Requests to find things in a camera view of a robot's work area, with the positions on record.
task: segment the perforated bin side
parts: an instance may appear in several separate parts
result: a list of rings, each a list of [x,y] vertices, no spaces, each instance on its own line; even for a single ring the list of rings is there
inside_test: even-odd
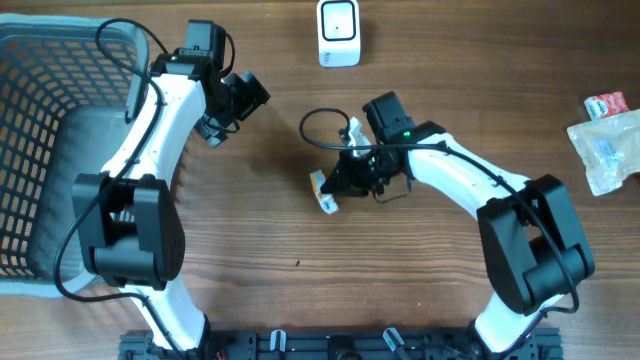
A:
[[[0,293],[7,279],[18,293],[51,286],[55,249],[72,220],[71,183],[100,170],[105,149],[112,154],[122,141],[105,144],[101,132],[124,127],[141,105],[142,81],[95,46],[104,20],[0,15]],[[101,39],[123,62],[146,68],[148,44],[132,25],[113,24]],[[77,239],[63,265],[66,281],[83,275]]]

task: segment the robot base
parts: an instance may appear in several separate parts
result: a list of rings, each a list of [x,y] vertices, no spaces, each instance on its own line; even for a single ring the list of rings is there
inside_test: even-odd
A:
[[[434,328],[399,331],[404,341],[392,352],[378,332],[274,333],[253,331],[213,331],[204,351],[189,352],[189,360],[471,360],[495,359],[483,355],[467,328]],[[276,342],[285,351],[271,350]],[[156,347],[152,332],[121,336],[119,360],[178,359],[172,351]],[[526,343],[509,354],[507,360],[562,360],[563,350],[557,328],[536,329]]]

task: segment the table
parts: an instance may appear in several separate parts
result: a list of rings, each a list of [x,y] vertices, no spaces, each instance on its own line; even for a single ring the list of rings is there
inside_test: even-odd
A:
[[[215,329],[466,326],[482,311],[492,289],[477,225],[449,199],[416,185],[384,206],[340,200],[328,216],[312,196],[308,174],[330,171],[337,154],[304,143],[300,117],[331,106],[364,119],[362,105],[395,90],[417,123],[436,121],[492,163],[562,179],[597,270],[579,286],[580,311],[545,324],[561,327],[567,359],[638,357],[640,177],[592,196],[566,134],[588,96],[622,90],[639,106],[637,1],[362,1],[361,64],[344,69],[318,65],[315,2],[162,2],[27,0],[3,11],[128,17],[168,48],[191,18],[233,35],[234,70],[252,70],[272,98],[219,148],[193,135],[173,189],[183,274]],[[308,131],[337,141],[340,126],[319,116]],[[402,190],[398,179],[390,191]],[[0,304],[3,359],[113,359],[119,335],[146,328],[128,301]]]

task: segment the red and white package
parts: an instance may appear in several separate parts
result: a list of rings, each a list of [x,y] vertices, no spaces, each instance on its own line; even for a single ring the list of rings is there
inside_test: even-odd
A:
[[[629,107],[621,91],[600,96],[592,96],[584,101],[591,120],[604,119],[609,116],[628,112]]]

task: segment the plastic bag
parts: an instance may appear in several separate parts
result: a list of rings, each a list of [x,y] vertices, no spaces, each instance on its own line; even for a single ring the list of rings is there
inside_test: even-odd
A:
[[[587,168],[593,195],[621,187],[640,171],[640,110],[578,124],[567,133]]]

